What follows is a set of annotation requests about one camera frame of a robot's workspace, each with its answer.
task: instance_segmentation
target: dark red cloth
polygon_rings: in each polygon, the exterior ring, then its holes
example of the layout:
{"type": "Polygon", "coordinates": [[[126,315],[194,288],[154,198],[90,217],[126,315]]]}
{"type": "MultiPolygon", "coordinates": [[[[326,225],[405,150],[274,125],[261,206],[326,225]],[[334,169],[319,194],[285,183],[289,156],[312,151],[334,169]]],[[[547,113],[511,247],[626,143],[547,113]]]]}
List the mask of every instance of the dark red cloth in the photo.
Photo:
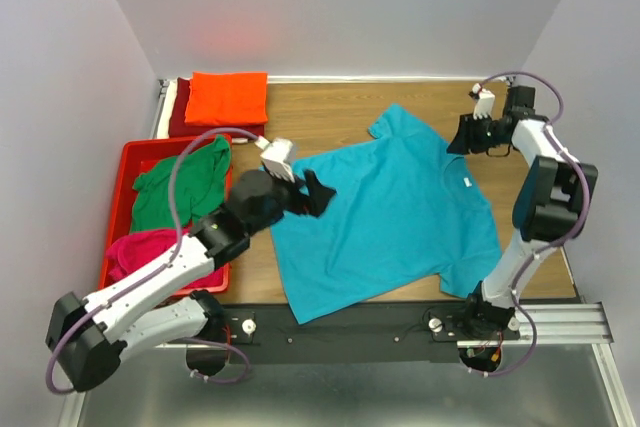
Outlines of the dark red cloth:
{"type": "MultiPolygon", "coordinates": [[[[173,104],[173,112],[169,119],[169,137],[193,137],[204,134],[213,127],[186,125],[184,123],[184,115],[187,111],[187,103],[189,102],[189,93],[191,85],[187,79],[178,78],[178,90],[176,93],[176,101],[173,104]]],[[[225,125],[225,127],[238,127],[248,130],[252,134],[264,136],[264,125],[225,125]]],[[[242,134],[229,133],[231,137],[243,138],[242,134]]]]}

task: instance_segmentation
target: pink cloth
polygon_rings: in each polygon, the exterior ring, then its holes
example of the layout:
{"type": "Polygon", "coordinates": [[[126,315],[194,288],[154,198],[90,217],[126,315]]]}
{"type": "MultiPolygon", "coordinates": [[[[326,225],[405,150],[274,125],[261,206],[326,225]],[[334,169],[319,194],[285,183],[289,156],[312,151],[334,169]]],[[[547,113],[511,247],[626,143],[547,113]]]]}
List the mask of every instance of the pink cloth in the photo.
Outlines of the pink cloth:
{"type": "MultiPolygon", "coordinates": [[[[114,262],[108,275],[118,282],[144,267],[176,243],[176,231],[173,229],[145,230],[125,235],[116,240],[107,250],[107,258],[114,262]]],[[[206,277],[194,280],[186,289],[204,289],[221,285],[222,269],[206,277]]]]}

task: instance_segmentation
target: blue t-shirt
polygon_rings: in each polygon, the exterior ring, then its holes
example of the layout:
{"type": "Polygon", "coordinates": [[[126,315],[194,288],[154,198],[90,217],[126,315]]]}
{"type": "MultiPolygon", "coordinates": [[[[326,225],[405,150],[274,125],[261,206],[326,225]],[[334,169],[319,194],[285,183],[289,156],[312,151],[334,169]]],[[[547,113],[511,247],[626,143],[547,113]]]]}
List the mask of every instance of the blue t-shirt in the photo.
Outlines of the blue t-shirt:
{"type": "Polygon", "coordinates": [[[301,324],[432,274],[466,297],[500,259],[491,205],[463,157],[399,105],[369,132],[377,140],[295,162],[337,194],[319,219],[286,214],[271,228],[301,324]]]}

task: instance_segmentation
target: folded cloth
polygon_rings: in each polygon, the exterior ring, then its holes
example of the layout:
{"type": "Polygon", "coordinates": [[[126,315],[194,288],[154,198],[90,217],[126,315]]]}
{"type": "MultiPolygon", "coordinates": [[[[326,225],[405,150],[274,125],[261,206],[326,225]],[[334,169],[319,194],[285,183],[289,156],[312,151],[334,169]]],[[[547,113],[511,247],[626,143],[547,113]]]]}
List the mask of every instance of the folded cloth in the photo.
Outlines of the folded cloth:
{"type": "Polygon", "coordinates": [[[184,121],[212,127],[266,124],[267,73],[194,72],[184,121]]]}
{"type": "MultiPolygon", "coordinates": [[[[114,262],[108,275],[113,282],[118,282],[169,250],[175,243],[176,231],[173,229],[147,230],[120,237],[107,249],[107,258],[114,262]]],[[[191,282],[185,288],[213,287],[221,285],[222,281],[220,269],[191,282]]]]}
{"type": "Polygon", "coordinates": [[[299,323],[432,274],[466,297],[500,259],[491,205],[463,157],[399,105],[369,132],[377,140],[294,164],[337,190],[320,218],[285,214],[271,228],[299,323]]]}
{"type": "MultiPolygon", "coordinates": [[[[131,212],[131,232],[173,227],[169,211],[169,176],[177,157],[158,162],[133,183],[138,196],[131,212]]],[[[213,142],[188,155],[180,166],[175,186],[178,215],[183,226],[215,210],[223,201],[225,177],[231,164],[229,142],[213,142]]]]}
{"type": "MultiPolygon", "coordinates": [[[[191,92],[191,82],[187,79],[178,78],[178,87],[176,92],[175,103],[173,104],[173,111],[171,112],[171,119],[169,120],[169,137],[191,137],[204,134],[212,127],[187,125],[184,122],[185,111],[187,110],[187,103],[189,102],[189,94],[191,92]]],[[[264,125],[224,125],[223,127],[239,127],[247,130],[252,134],[264,137],[264,125]]],[[[237,132],[229,133],[232,138],[243,138],[242,134],[237,132]]]]}
{"type": "Polygon", "coordinates": [[[162,103],[162,111],[158,119],[158,129],[156,130],[156,139],[169,138],[169,120],[173,112],[173,106],[176,102],[176,94],[178,93],[178,81],[170,80],[167,91],[164,94],[164,102],[162,103]]]}

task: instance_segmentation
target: red plastic tray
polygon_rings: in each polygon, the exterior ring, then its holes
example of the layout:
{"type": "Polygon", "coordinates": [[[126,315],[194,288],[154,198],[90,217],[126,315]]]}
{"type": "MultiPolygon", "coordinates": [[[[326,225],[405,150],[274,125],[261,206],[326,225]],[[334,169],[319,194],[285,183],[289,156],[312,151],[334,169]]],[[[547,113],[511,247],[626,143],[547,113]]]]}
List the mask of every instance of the red plastic tray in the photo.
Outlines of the red plastic tray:
{"type": "MultiPolygon", "coordinates": [[[[231,144],[231,138],[229,136],[223,135],[223,137],[231,144]]],[[[136,178],[140,174],[150,171],[160,160],[180,154],[194,138],[195,137],[180,137],[175,139],[137,140],[125,144],[122,149],[118,177],[116,178],[116,185],[113,190],[105,253],[116,240],[129,233],[129,229],[131,228],[131,209],[138,195],[138,193],[133,190],[133,183],[136,178]]],[[[212,141],[213,138],[205,141],[202,146],[212,141]]],[[[225,180],[228,195],[229,189],[231,188],[231,167],[229,167],[225,180]]],[[[113,261],[107,259],[105,256],[102,263],[102,271],[100,272],[99,289],[104,289],[113,283],[107,275],[112,267],[113,261]]],[[[229,287],[230,265],[225,264],[221,270],[222,275],[220,277],[222,278],[222,283],[206,287],[205,290],[211,293],[224,292],[227,290],[229,287]]],[[[180,298],[187,296],[192,290],[193,289],[181,289],[172,297],[180,298]]]]}

